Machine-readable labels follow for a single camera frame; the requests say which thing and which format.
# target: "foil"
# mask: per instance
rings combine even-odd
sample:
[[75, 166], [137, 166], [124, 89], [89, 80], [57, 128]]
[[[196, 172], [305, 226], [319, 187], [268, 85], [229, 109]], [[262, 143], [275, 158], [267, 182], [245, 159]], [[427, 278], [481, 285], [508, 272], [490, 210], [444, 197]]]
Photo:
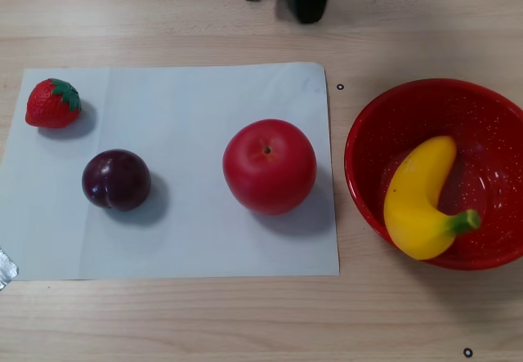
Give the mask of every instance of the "foil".
[[18, 266], [0, 249], [0, 291], [18, 275]]

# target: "strawberry leaves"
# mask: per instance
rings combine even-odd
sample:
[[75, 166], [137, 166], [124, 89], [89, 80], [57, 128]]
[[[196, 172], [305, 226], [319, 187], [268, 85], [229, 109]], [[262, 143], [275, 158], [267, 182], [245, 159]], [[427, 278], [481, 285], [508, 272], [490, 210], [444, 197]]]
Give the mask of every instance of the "strawberry leaves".
[[69, 103], [69, 111], [75, 111], [76, 109], [80, 111], [82, 109], [82, 103], [76, 88], [57, 78], [52, 78], [51, 84], [55, 86], [55, 89], [52, 90], [52, 95], [62, 95], [62, 103]]

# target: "plum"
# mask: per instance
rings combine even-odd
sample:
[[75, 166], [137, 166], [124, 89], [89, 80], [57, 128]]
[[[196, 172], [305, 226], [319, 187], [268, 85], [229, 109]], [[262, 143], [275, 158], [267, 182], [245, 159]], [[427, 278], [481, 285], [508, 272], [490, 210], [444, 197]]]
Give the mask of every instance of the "plum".
[[150, 172], [133, 152], [109, 150], [87, 164], [82, 188], [87, 199], [98, 207], [131, 211], [149, 195]]

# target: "speckled red bowl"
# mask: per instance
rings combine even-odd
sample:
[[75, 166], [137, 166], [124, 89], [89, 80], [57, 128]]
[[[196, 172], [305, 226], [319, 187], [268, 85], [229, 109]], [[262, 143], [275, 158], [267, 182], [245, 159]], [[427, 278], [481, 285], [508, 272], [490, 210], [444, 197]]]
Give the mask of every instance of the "speckled red bowl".
[[345, 150], [347, 184], [364, 218], [392, 244], [382, 213], [390, 179], [411, 150], [438, 135], [451, 135], [459, 151], [440, 210], [455, 214], [474, 208], [483, 224], [427, 262], [483, 270], [523, 256], [523, 111], [471, 83], [406, 83], [364, 108]]

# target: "bowl rim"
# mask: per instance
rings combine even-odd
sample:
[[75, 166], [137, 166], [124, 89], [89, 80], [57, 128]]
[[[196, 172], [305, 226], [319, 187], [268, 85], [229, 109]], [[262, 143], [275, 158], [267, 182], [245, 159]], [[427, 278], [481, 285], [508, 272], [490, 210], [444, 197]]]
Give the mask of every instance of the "bowl rim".
[[[516, 104], [512, 103], [506, 97], [486, 87], [482, 87], [474, 83], [465, 82], [463, 80], [457, 80], [453, 78], [425, 78], [421, 80], [414, 80], [411, 82], [403, 83], [399, 86], [395, 86], [385, 91], [384, 93], [370, 101], [356, 117], [356, 120], [354, 121], [354, 124], [352, 125], [351, 130], [349, 131], [349, 135], [346, 139], [345, 154], [343, 157], [345, 178], [347, 186], [349, 187], [349, 191], [351, 192], [352, 199], [354, 200], [354, 203], [360, 211], [361, 215], [364, 217], [367, 223], [369, 223], [369, 225], [374, 229], [374, 231], [378, 233], [380, 237], [385, 239], [390, 245], [394, 246], [396, 249], [398, 248], [392, 242], [392, 239], [389, 236], [386, 227], [382, 226], [378, 222], [378, 220], [370, 212], [364, 200], [361, 198], [360, 190], [358, 189], [358, 185], [355, 181], [355, 172], [352, 164], [351, 154], [354, 149], [355, 139], [360, 134], [360, 130], [363, 127], [364, 123], [372, 114], [372, 112], [375, 111], [375, 109], [377, 109], [383, 102], [389, 99], [389, 95], [391, 94], [391, 92], [397, 92], [402, 89], [408, 89], [420, 85], [430, 86], [437, 83], [479, 92], [481, 95], [490, 98], [492, 101], [500, 103], [501, 105], [512, 111], [523, 122], [523, 110], [521, 110]], [[523, 245], [515, 249], [512, 253], [502, 255], [499, 258], [495, 259], [490, 258], [470, 262], [456, 262], [452, 260], [446, 260], [442, 257], [436, 257], [431, 260], [426, 260], [425, 262], [434, 266], [440, 266], [452, 270], [488, 270], [491, 268], [496, 268], [498, 266], [508, 264], [509, 262], [517, 260], [520, 257], [523, 257]]]

